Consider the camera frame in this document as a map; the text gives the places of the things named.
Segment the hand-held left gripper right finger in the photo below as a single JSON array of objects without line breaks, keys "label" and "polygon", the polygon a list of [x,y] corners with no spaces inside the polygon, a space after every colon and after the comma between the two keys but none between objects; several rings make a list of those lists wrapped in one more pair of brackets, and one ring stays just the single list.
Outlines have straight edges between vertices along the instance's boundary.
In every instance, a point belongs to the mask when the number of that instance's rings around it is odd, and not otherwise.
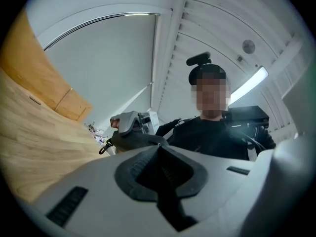
[{"label": "hand-held left gripper right finger", "polygon": [[202,155],[163,146],[179,159],[174,174],[185,177],[175,189],[176,205],[158,237],[269,237],[274,226],[263,203],[271,151],[255,162]]}]

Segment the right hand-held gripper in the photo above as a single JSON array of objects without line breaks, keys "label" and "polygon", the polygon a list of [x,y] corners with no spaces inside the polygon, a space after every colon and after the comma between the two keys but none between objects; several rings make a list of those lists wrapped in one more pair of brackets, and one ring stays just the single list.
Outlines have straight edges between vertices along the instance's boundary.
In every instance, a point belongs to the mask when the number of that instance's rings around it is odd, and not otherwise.
[{"label": "right hand-held gripper", "polygon": [[130,132],[140,132],[144,134],[156,134],[158,130],[158,116],[156,112],[149,111],[139,113],[137,111],[124,112],[110,118],[112,128],[118,129],[121,136]]}]

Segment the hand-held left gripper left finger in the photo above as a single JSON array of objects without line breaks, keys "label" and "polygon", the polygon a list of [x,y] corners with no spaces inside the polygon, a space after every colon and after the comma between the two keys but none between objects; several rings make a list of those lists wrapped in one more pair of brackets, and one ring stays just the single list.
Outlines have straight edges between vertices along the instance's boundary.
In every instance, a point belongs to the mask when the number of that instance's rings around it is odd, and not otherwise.
[{"label": "hand-held left gripper left finger", "polygon": [[141,159],[157,146],[91,161],[50,186],[35,207],[65,234],[75,237],[187,237],[176,230],[152,201],[132,199],[116,178],[134,181]]}]

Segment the black glasses case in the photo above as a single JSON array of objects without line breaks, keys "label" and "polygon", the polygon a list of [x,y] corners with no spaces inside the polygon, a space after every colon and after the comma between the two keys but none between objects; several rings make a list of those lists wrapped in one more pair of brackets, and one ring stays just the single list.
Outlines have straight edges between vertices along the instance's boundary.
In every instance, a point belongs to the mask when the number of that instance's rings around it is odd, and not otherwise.
[{"label": "black glasses case", "polygon": [[147,146],[168,146],[168,142],[161,136],[143,134],[142,132],[132,131],[127,135],[120,135],[118,131],[115,131],[110,139],[107,140],[105,146],[103,146],[99,154],[102,155],[110,147],[115,147],[120,152],[130,151]]}]

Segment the person's black-clothed body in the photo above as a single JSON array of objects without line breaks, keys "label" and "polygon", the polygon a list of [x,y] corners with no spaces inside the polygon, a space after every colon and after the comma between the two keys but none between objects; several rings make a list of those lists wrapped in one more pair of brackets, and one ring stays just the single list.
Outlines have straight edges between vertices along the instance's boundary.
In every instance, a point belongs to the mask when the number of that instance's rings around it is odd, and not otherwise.
[{"label": "person's black-clothed body", "polygon": [[222,121],[186,118],[161,125],[156,136],[168,136],[169,145],[220,158],[249,160],[248,143]]}]

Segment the black backpack box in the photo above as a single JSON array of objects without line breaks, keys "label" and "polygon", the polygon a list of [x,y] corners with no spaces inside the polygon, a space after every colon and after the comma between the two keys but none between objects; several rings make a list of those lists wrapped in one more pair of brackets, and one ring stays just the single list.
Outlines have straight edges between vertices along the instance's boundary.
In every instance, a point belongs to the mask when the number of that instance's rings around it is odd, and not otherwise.
[{"label": "black backpack box", "polygon": [[247,106],[229,108],[222,112],[221,121],[225,121],[232,126],[259,126],[268,128],[270,117],[259,106]]}]

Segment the long white ceiling lamp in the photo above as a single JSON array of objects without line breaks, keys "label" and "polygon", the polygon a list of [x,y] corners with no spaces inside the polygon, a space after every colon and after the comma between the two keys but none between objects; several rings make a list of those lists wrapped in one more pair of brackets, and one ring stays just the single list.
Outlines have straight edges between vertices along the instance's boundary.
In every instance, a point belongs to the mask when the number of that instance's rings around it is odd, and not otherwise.
[{"label": "long white ceiling lamp", "polygon": [[231,98],[229,105],[233,104],[237,100],[239,100],[244,95],[248,94],[251,90],[253,90],[256,86],[258,86],[262,81],[267,78],[269,73],[264,67],[260,67],[258,71],[248,79],[242,86],[237,88],[235,91],[231,93]]}]

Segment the round grey ceiling fixture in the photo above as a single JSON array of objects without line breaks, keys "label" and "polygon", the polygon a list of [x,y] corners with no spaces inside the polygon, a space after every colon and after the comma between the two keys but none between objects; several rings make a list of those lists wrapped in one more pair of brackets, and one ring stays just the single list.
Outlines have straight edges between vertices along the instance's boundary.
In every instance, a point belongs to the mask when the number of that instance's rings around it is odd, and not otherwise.
[{"label": "round grey ceiling fixture", "polygon": [[253,54],[255,52],[255,48],[255,43],[250,39],[246,39],[242,43],[242,50],[246,54]]}]

